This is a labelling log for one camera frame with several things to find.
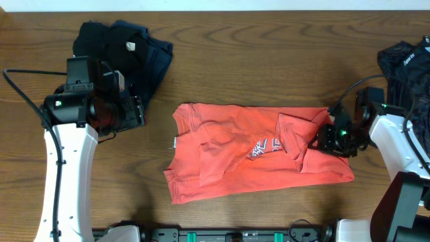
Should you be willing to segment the orange-red soccer t-shirt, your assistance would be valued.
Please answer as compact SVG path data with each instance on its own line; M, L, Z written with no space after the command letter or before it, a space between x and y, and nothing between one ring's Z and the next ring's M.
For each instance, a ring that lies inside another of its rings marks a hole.
M181 104L165 170L174 204L243 192L350 182L346 158L316 148L326 108Z

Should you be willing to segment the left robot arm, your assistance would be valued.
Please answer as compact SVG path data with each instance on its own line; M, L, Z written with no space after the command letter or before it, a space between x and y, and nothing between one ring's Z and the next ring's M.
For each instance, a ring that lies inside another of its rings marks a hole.
M47 152L44 203L36 241L140 241L138 226L91 228L90 183L95 149L117 133L145 124L138 96L121 72L96 58L67 60L67 81L41 107Z

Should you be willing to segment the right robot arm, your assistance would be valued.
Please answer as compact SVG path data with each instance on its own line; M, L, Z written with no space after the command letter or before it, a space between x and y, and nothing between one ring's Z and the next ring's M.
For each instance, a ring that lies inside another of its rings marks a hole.
M340 219L323 229L319 241L428 241L429 217L417 213L429 207L429 157L401 107L388 105L384 91L366 87L355 96L355 114L341 105L334 121L319 128L316 148L328 155L354 157L376 147L391 183L370 219Z

